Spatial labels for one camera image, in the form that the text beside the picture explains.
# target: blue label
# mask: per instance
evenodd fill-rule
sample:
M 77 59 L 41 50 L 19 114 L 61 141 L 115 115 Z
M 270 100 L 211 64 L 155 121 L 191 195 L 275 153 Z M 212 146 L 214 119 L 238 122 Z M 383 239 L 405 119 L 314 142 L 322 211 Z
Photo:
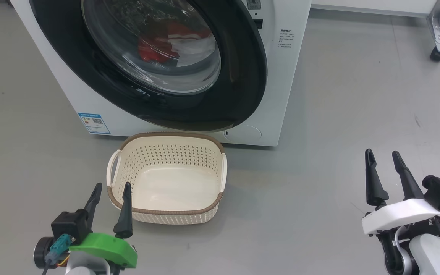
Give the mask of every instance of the blue label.
M 91 134 L 110 134 L 101 115 L 96 113 L 77 113 Z

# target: gray floor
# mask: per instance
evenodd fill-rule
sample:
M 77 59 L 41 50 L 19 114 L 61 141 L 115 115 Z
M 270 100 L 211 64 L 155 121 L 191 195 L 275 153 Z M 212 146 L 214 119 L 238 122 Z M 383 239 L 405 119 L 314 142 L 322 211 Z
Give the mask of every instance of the gray floor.
M 123 274 L 383 275 L 363 235 L 364 150 L 390 202 L 391 152 L 415 178 L 440 176 L 440 63 L 422 19 L 313 10 L 279 146 L 227 148 L 216 217 L 199 226 L 134 222 L 138 268 Z M 0 274 L 39 274 L 37 240 L 83 207 L 122 139 L 90 136 L 16 12 L 0 5 Z M 112 233 L 105 192 L 94 230 Z M 50 275 L 63 274 L 51 270 Z

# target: basket handle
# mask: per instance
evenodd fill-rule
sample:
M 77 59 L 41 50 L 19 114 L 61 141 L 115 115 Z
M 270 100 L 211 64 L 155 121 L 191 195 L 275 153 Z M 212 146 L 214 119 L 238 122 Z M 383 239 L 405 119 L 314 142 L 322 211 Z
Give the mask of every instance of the basket handle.
M 110 158 L 110 161 L 108 162 L 108 168 L 106 169 L 106 185 L 111 188 L 113 188 L 113 185 L 115 185 L 115 181 L 112 179 L 113 163 L 115 163 L 115 160 L 117 157 L 120 157 L 121 152 L 122 152 L 122 150 L 117 150 L 116 152 L 113 153 L 112 157 Z M 116 165 L 117 169 L 118 169 L 119 163 L 120 163 L 120 160 L 118 160 L 118 163 Z
M 220 186 L 220 192 L 225 190 L 225 183 L 227 182 L 227 155 L 222 153 L 222 185 Z

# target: white cabinet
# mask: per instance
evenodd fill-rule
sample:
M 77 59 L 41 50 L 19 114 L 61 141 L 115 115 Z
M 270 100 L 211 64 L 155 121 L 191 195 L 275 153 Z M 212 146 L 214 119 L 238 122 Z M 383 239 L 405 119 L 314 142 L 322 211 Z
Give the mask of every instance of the white cabinet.
M 313 0 L 313 8 L 424 17 L 435 0 Z

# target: laundry basket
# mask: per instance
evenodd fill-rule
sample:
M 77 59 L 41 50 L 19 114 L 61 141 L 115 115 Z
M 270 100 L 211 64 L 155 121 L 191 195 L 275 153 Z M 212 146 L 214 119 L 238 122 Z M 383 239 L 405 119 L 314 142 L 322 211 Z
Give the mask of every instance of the laundry basket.
M 124 186 L 130 182 L 133 219 L 168 225 L 204 223 L 217 212 L 226 177 L 223 147 L 209 136 L 136 134 L 110 158 L 108 195 L 121 209 Z

